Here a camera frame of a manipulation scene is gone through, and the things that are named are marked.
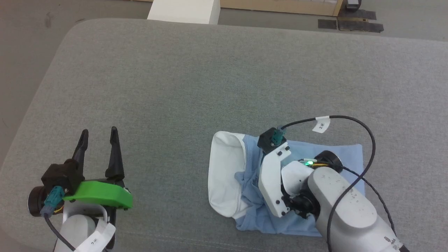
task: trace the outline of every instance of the blue cloth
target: blue cloth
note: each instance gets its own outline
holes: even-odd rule
[[[249,208],[246,215],[236,219],[239,230],[259,230],[269,234],[321,236],[315,228],[313,216],[303,219],[290,211],[282,218],[272,215],[258,188],[258,172],[263,157],[262,151],[257,147],[258,137],[246,135],[243,139],[246,145],[246,169],[244,172],[235,173],[235,179],[242,186],[241,199]],[[362,146],[360,144],[350,146],[324,146],[312,143],[288,141],[291,155],[282,161],[282,167],[293,160],[313,158],[324,150],[335,153],[344,166],[360,174],[363,171]],[[341,175],[352,183],[356,176],[343,171]],[[364,182],[360,181],[355,186],[365,195]]]

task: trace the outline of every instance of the white label tag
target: white label tag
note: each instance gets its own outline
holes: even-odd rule
[[[75,252],[101,252],[112,239],[115,227],[108,223],[102,232],[100,232],[101,229],[97,227],[95,232],[76,248]]]
[[[313,131],[318,133],[325,132],[330,126],[330,116],[316,117],[317,124]]]

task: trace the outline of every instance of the gray fabric surface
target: gray fabric surface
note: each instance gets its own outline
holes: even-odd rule
[[[448,242],[448,44],[293,30],[102,19],[65,37],[0,175],[0,225],[50,250],[55,236],[26,209],[45,169],[90,131],[84,175],[101,178],[117,126],[135,208],[119,212],[117,251],[325,251],[322,238],[237,231],[207,200],[212,136],[344,114],[377,138],[367,178],[411,251]],[[358,125],[311,123],[288,138],[363,145]],[[372,200],[385,218],[380,202]],[[59,226],[60,216],[52,218]]]

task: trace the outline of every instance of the black cable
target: black cable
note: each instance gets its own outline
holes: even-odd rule
[[[372,131],[370,130],[370,128],[363,123],[362,121],[353,118],[353,117],[349,117],[349,116],[341,116],[341,115],[335,115],[335,116],[329,116],[329,118],[342,118],[342,119],[348,119],[351,120],[353,122],[358,123],[359,125],[361,125],[362,127],[364,127],[364,129],[366,129],[367,133],[369,133],[370,139],[372,140],[372,153],[370,155],[370,159],[369,162],[367,163],[364,171],[359,175],[359,177],[357,179],[355,179],[355,181],[353,183],[350,184],[350,186],[342,192],[342,194],[339,196],[339,198],[336,199],[335,204],[333,205],[333,208],[330,211],[330,215],[328,216],[328,224],[327,224],[327,244],[328,244],[328,251],[331,252],[332,251],[332,247],[331,247],[331,226],[332,226],[332,220],[333,220],[333,216],[335,214],[336,211],[336,207],[339,204],[339,202],[342,200],[342,198],[364,177],[364,175],[367,173],[367,171],[369,170],[370,166],[372,165],[373,159],[375,158],[375,150],[376,150],[376,143],[375,143],[375,137],[373,136]],[[300,120],[300,121],[296,121],[296,122],[291,122],[288,123],[284,126],[281,127],[282,130],[284,130],[285,128],[292,126],[292,125],[296,125],[299,123],[303,123],[303,122],[310,122],[310,121],[314,121],[316,120],[316,118],[309,118],[309,119],[305,119],[305,120]]]
[[[48,215],[45,213],[43,215],[43,217],[45,218],[45,222],[48,224],[48,226],[50,227],[50,229],[53,231],[53,233],[55,233],[56,237],[61,240],[65,245],[67,245],[67,247],[69,247],[69,249],[71,251],[75,251],[75,247],[73,247],[60,233],[58,230],[56,230],[56,228],[53,226],[52,222],[50,221],[50,219],[48,218]]]

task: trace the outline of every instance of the white fabric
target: white fabric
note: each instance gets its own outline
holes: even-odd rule
[[[208,168],[208,201],[225,217],[238,219],[248,205],[241,200],[241,185],[234,178],[246,169],[244,134],[218,131],[213,136]]]

